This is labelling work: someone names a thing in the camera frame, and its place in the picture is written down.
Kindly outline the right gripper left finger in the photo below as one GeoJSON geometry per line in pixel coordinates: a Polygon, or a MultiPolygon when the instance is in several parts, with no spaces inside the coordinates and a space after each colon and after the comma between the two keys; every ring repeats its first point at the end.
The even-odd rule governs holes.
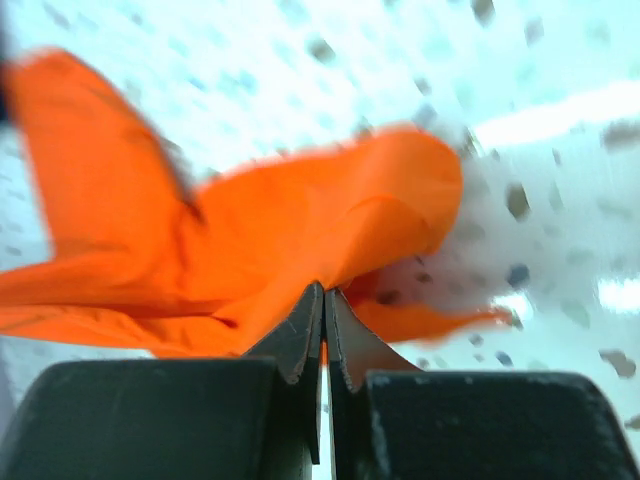
{"type": "Polygon", "coordinates": [[[324,292],[244,356],[60,363],[1,444],[5,479],[308,479],[319,462],[324,292]]]}

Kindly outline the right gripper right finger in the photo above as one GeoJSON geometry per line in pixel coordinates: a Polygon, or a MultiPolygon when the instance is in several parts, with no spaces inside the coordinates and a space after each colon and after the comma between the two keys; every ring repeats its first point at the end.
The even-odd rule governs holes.
{"type": "Polygon", "coordinates": [[[337,479],[635,479],[612,406],[567,372],[423,371],[324,300],[337,479]]]}

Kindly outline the orange t shirt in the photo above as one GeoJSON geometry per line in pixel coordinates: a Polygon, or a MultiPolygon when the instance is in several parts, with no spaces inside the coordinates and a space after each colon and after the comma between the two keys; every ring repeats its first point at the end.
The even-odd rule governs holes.
{"type": "Polygon", "coordinates": [[[435,252],[460,207],[458,157],[416,127],[267,160],[188,192],[159,136],[74,55],[12,63],[4,86],[54,252],[2,274],[5,335],[237,356],[312,283],[341,288],[388,342],[510,319],[396,305],[375,291],[384,267],[435,252]]]}

